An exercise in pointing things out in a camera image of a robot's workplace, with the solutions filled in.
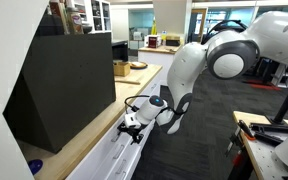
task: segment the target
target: desk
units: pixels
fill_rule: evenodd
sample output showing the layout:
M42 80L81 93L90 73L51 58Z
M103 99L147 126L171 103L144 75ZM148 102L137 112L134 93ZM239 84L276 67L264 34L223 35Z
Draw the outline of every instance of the desk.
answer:
M174 46L159 46L158 48L143 47L138 50L138 61L147 64L158 64L163 66L160 72L161 85L167 86L167 73L170 69L175 53L181 48Z
M140 94L160 70L161 66L148 65L144 70L132 71L129 76L139 81L141 83L140 85L115 83L116 101L69 141L58 154L52 154L43 149L19 142L27 161L32 159L43 160L43 168L34 178L42 180L64 179L70 174L123 114L125 98Z
M243 120L248 126L250 123L270 124L265 116L256 114L234 111L233 117L236 123ZM278 159L274 147L257 140L249 141L243 134L241 137L258 179L282 179L282 176L288 176L288 168Z
M112 52L114 60L128 61L128 41L113 39Z

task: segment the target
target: floor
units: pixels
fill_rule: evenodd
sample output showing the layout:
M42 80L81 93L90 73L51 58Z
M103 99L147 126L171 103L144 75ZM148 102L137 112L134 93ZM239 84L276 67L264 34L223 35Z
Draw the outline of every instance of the floor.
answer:
M223 81L204 71L194 85L193 102L180 129L166 135L155 125L132 179L227 179L237 152L234 147L228 158L224 156L228 137L236 129L232 112L275 115L288 93L252 88L242 83L246 78ZM161 97L171 101L167 87L162 87Z

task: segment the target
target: dark gray box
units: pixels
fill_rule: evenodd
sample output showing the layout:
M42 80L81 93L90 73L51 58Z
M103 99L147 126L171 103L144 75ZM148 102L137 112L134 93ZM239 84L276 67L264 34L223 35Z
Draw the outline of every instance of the dark gray box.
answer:
M4 110L15 138L57 153L116 99L111 34L35 37Z

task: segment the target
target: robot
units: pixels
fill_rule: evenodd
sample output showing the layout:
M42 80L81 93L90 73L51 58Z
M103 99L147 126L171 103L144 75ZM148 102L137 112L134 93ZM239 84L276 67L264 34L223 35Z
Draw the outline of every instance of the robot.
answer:
M167 83L174 107L158 96L146 100L137 112L127 114L123 124L135 142L153 119L167 134L175 133L192 101L192 90L205 67L219 79L232 79L243 74L260 57L288 65L288 13L268 12L257 18L242 33L226 30L206 44L189 43L176 54ZM278 157L288 165L288 139L276 148Z

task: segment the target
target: wooden countertop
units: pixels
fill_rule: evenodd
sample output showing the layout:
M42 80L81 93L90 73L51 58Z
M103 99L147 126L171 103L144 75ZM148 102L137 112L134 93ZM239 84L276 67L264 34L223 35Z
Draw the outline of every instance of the wooden countertop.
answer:
M164 54L175 54L181 47L182 47L182 45L178 46L178 47L174 47L174 46L159 46L158 48L142 47L142 48L139 48L138 51L164 53Z
M234 111L233 112L233 117L235 122L237 123L239 120L243 120L247 126L250 125L250 123L263 123L263 124L271 124L265 116L261 115L256 115L256 114L250 114L250 113L245 113L245 112L239 112L239 111ZM258 177L258 179L264 179L260 167L258 166L257 161L255 160L254 154L252 153L252 149L250 147L249 141L246 138L246 136L241 135L243 139L243 143L246 147L246 150L248 152L248 155L252 161L255 173Z
M140 94L161 69L162 66L148 65L146 69L131 70L128 76L119 77L119 79L139 81L140 85L116 82L116 101L68 142L58 154L18 142L27 161L32 159L43 161L41 171L34 178L41 180L66 178L123 114L125 98Z

